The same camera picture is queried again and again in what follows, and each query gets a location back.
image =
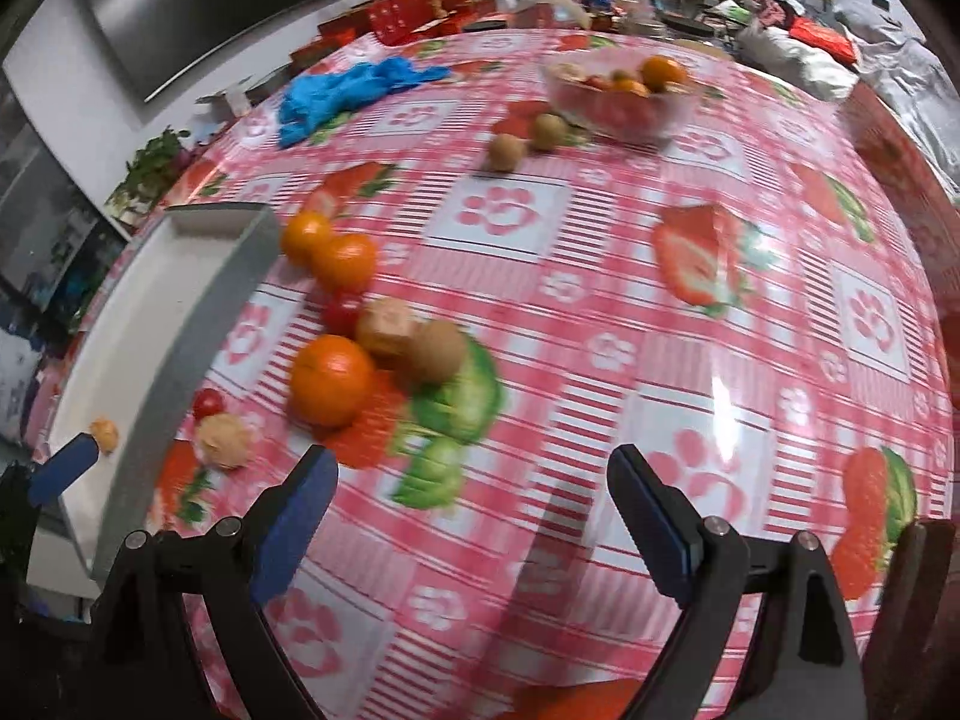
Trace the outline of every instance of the blue cloth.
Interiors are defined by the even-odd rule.
[[[299,143],[344,111],[358,110],[386,95],[449,75],[447,67],[416,71],[409,59],[393,56],[376,65],[370,62],[354,65],[345,73],[299,76],[280,103],[280,148]]]

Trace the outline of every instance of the metal bolt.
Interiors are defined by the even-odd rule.
[[[730,524],[723,517],[704,517],[704,527],[714,536],[726,536],[730,532]]]
[[[145,531],[133,531],[124,539],[123,543],[127,549],[139,549],[147,543],[147,533]]]
[[[810,533],[810,531],[800,531],[800,533],[797,533],[797,541],[803,549],[808,549],[810,552],[813,552],[813,550],[820,546],[819,538],[814,536],[813,533]]]
[[[236,536],[240,533],[240,517],[224,517],[217,523],[217,536]]]

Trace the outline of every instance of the red cherry tomato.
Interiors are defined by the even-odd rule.
[[[330,295],[323,305],[323,326],[334,336],[353,338],[362,310],[363,295],[356,293]]]
[[[224,401],[224,396],[220,394],[219,389],[213,389],[212,386],[198,389],[197,394],[193,396],[193,418],[198,422],[215,413],[224,413],[226,410],[227,402]]]

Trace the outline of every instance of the dining table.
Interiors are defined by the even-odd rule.
[[[575,63],[614,44],[667,55],[704,84],[675,137],[627,146],[573,129],[514,172],[485,170],[493,133],[522,134],[548,108],[546,55]],[[336,493],[265,608],[318,706],[520,720],[536,715],[518,699],[535,685],[639,686],[680,612],[606,488],[624,443],[743,535],[813,532],[862,649],[898,528],[949,516],[952,404],[923,264],[836,106],[684,47],[555,29],[397,47],[366,35],[308,72],[396,55],[451,73],[291,148],[277,143],[281,90],[155,212],[256,201],[282,222],[325,188],[334,226],[376,241],[368,299],[401,298],[469,340],[470,375],[445,402],[380,371],[357,422],[323,439]],[[288,413],[287,381],[323,333],[324,299],[277,259],[205,378],[253,430],[253,459],[202,466],[186,415],[152,528],[195,535],[242,515],[318,442]],[[875,515],[885,527],[863,560],[848,542]],[[702,717],[730,699],[759,604],[744,597]],[[188,609],[216,700],[243,716],[203,603]]]

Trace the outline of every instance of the clear plastic bowl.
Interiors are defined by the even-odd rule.
[[[609,76],[614,70],[635,71],[658,53],[655,46],[624,49],[611,46],[590,52],[562,52],[541,62],[541,75],[553,109],[575,124],[624,143],[670,140],[690,122],[704,96],[704,85],[691,79],[689,94],[659,93],[641,97],[632,92],[602,91],[557,76],[555,67],[573,63],[588,76]]]

